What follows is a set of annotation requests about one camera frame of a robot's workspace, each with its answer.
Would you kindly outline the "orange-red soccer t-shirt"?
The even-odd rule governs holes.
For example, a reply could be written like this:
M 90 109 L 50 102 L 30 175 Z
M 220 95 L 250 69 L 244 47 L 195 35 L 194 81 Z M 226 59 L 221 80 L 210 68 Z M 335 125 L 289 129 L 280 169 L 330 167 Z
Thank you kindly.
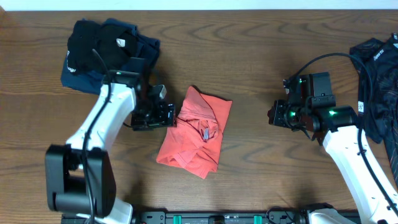
M 168 128 L 156 162 L 185 169 L 205 179 L 216 172 L 223 134 L 233 102 L 189 87 L 177 126 Z

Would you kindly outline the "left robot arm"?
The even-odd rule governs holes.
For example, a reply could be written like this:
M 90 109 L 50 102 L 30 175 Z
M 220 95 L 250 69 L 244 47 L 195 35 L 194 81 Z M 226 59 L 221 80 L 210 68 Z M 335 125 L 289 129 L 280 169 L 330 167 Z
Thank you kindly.
M 118 199 L 108 151 L 127 117 L 129 128 L 148 131 L 175 126 L 175 107 L 164 85 L 151 85 L 150 67 L 131 58 L 126 69 L 106 68 L 98 100 L 64 145 L 45 154 L 47 204 L 84 223 L 131 223 L 133 206 Z

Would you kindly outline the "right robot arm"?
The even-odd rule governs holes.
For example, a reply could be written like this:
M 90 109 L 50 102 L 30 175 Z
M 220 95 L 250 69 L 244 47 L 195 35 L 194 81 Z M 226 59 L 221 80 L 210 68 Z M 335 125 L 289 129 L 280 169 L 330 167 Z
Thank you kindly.
M 329 73 L 283 81 L 286 100 L 276 100 L 269 124 L 318 141 L 342 174 L 361 223 L 397 223 L 397 191 L 369 147 L 351 106 L 337 106 Z

